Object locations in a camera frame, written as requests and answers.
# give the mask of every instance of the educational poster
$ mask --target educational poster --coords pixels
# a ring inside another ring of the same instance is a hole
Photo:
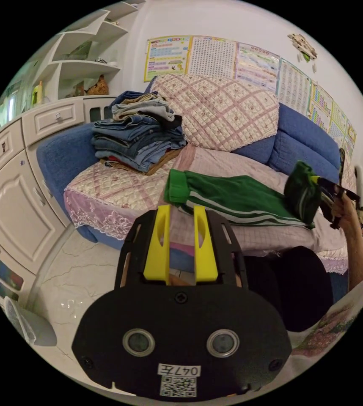
[[[310,107],[308,110],[307,117],[328,134],[331,117],[322,112],[313,101],[310,101]]]
[[[237,43],[224,38],[194,36],[187,72],[234,78]]]
[[[348,154],[349,157],[352,157],[352,152],[354,150],[355,142],[347,135],[344,137],[344,143],[342,144],[342,148]]]
[[[160,37],[148,41],[145,82],[157,75],[187,73],[191,36]]]
[[[280,57],[262,48],[238,44],[235,79],[276,91]]]
[[[310,106],[307,116],[327,134],[330,130],[333,103],[332,97],[318,83],[311,83]]]
[[[352,127],[351,123],[348,121],[348,131],[347,131],[347,136],[348,138],[355,143],[356,141],[356,132],[354,130],[354,127]]]
[[[280,59],[276,94],[279,102],[307,115],[311,79],[290,62]]]
[[[310,102],[314,103],[314,105],[328,117],[331,117],[334,102],[333,98],[318,83],[311,83]]]
[[[341,108],[335,102],[333,102],[331,124],[328,134],[338,144],[338,147],[342,147],[348,127],[348,118]]]
[[[334,121],[331,121],[328,135],[337,143],[338,148],[342,147],[342,144],[344,143],[345,133],[342,132],[341,128]]]
[[[352,127],[352,124],[348,120],[347,130],[346,130],[346,134],[344,137],[344,143],[342,144],[342,148],[349,155],[349,157],[352,156],[355,142],[356,142],[356,132],[354,130],[354,127]]]

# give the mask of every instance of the label sticker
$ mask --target label sticker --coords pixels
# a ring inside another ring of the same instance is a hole
[[[201,366],[159,364],[157,374],[164,376],[184,376],[197,378],[201,375]]]

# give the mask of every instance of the qr code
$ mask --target qr code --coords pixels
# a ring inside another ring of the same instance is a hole
[[[172,398],[195,398],[197,396],[197,378],[162,376],[160,394]]]

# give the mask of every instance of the tile floor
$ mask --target tile floor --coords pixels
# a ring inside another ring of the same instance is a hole
[[[118,250],[93,244],[74,231],[49,268],[32,308],[49,320],[58,338],[56,347],[33,349],[60,372],[100,389],[77,363],[71,345],[86,309],[114,288],[118,259]],[[171,272],[194,283],[193,274]],[[117,389],[112,392],[125,394]]]

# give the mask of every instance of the blue sofa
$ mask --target blue sofa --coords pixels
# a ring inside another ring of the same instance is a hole
[[[69,217],[64,201],[65,187],[80,172],[97,162],[90,144],[93,124],[83,124],[46,138],[37,148],[40,169],[57,202]],[[316,174],[338,182],[340,156],[338,146],[331,137],[305,116],[287,106],[280,105],[278,132],[275,136],[255,142],[234,151],[270,166],[287,175],[298,160],[307,162]],[[121,249],[123,241],[102,234],[90,226],[77,231],[87,240],[101,242]],[[188,254],[172,249],[170,267],[193,272],[194,259]],[[347,291],[346,276],[331,274],[335,300]]]

